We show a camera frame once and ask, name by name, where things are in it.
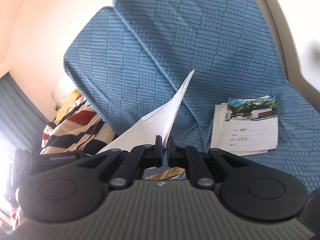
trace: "ribbed gray surface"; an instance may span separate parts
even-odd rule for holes
[[[188,180],[137,180],[112,191],[103,205],[82,220],[65,224],[26,221],[11,234],[16,240],[302,240],[313,233],[299,221],[274,225],[241,220],[224,209],[209,190]]]

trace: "patterned cloth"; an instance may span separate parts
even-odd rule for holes
[[[195,69],[171,135],[207,151],[215,104],[278,97],[279,146],[247,158],[320,186],[320,115],[285,79],[255,0],[114,0],[79,33],[65,69],[122,134]]]
[[[112,128],[80,94],[61,120],[45,127],[41,154],[84,150],[94,155],[116,137]]]

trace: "textured blue fabric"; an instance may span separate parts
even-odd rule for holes
[[[81,31],[65,69],[118,133],[168,101],[196,72],[172,135],[206,151],[214,105],[279,98],[279,146],[247,158],[320,185],[320,115],[287,82],[255,0],[114,0]]]

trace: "photograph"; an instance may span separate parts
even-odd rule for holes
[[[259,121],[277,116],[276,96],[265,96],[253,99],[228,99],[226,121]]]

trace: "yellow fabric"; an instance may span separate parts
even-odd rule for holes
[[[78,89],[73,90],[67,97],[66,101],[64,102],[63,106],[59,110],[56,120],[59,121],[61,120],[65,114],[68,112],[69,108],[73,105],[75,102],[76,98],[80,94]]]

